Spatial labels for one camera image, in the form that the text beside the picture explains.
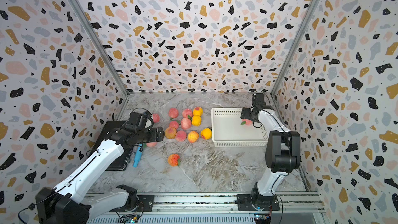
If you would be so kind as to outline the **orange red lone peach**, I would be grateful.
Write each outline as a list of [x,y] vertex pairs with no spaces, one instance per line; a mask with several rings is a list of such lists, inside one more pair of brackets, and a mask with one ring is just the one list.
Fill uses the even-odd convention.
[[179,160],[180,160],[180,156],[179,156],[178,154],[176,154],[176,153],[171,154],[171,155],[168,157],[168,159],[167,159],[168,164],[169,164],[170,166],[172,166],[172,167],[177,167],[177,166],[179,166]]

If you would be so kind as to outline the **white perforated plastic basket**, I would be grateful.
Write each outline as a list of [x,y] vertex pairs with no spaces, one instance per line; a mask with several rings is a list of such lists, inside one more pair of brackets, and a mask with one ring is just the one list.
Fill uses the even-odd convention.
[[246,125],[241,108],[212,108],[212,141],[216,147],[265,147],[268,132],[264,127]]

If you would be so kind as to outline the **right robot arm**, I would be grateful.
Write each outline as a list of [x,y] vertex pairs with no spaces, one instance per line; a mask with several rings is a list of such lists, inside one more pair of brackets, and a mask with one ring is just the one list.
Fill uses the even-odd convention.
[[268,132],[265,151],[267,169],[251,192],[253,207],[265,209],[277,200],[275,190],[283,179],[299,168],[301,137],[298,132],[287,128],[268,106],[244,107],[240,118],[260,123]]

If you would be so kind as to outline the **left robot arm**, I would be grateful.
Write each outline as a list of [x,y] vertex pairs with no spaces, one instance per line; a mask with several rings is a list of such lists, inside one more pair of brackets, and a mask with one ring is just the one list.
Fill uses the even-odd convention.
[[95,152],[69,177],[54,188],[44,187],[35,197],[41,224],[85,224],[113,209],[136,210],[136,189],[120,185],[94,198],[87,192],[106,169],[127,148],[144,143],[161,142],[162,128],[127,131],[115,128],[109,132]]

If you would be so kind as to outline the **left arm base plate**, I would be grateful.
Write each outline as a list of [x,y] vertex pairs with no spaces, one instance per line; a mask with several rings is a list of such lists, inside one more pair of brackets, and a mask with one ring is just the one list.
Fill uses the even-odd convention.
[[142,213],[151,212],[154,204],[154,195],[137,195],[129,197],[127,203],[118,208],[110,210],[110,212],[129,212],[129,213]]

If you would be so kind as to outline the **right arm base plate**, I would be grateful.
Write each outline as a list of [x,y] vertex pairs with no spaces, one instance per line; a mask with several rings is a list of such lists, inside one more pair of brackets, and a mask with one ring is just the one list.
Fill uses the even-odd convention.
[[239,211],[279,211],[280,206],[276,196],[238,194],[236,204]]

